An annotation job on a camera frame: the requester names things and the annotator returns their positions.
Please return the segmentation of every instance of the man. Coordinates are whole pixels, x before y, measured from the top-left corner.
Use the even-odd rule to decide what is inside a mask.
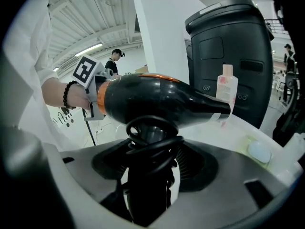
[[[120,77],[118,74],[118,68],[116,67],[115,61],[118,61],[122,56],[125,56],[120,49],[114,49],[111,53],[111,57],[105,65],[106,69],[111,69],[115,78]]]
[[[295,72],[295,53],[293,51],[291,51],[291,45],[290,44],[286,44],[285,45],[286,48],[286,53],[285,53],[285,57],[284,57],[284,64],[286,66],[286,72]],[[283,96],[283,101],[287,102],[287,86],[285,84],[284,86],[284,96]]]

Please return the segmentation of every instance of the bottle cap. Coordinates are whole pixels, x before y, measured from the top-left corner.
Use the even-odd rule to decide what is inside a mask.
[[[224,64],[223,65],[223,75],[225,76],[233,76],[233,65]]]

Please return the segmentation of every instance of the cap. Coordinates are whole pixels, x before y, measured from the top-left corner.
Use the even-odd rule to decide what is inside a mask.
[[[114,53],[119,53],[121,57],[123,56],[122,51],[118,48],[116,48],[112,51],[112,54],[114,54]]]
[[[289,48],[289,49],[291,49],[291,45],[290,44],[286,44],[285,46],[284,46],[285,48]]]
[[[224,64],[223,65],[223,75],[232,76],[233,75],[233,65]]]

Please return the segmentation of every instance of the orange stripe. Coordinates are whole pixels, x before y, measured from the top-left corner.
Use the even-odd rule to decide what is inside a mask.
[[[104,82],[100,88],[99,91],[97,92],[97,105],[99,107],[99,110],[104,114],[106,114],[105,110],[105,94],[107,90],[107,86],[109,85],[110,82]]]

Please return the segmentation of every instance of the beaded bracelet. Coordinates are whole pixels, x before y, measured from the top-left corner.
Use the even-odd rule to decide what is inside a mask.
[[[72,106],[69,106],[68,103],[67,103],[67,95],[68,95],[68,91],[70,89],[70,87],[73,85],[73,84],[78,84],[77,81],[71,81],[67,84],[67,87],[63,93],[63,105],[67,108],[67,109],[75,109],[76,107],[72,107]]]

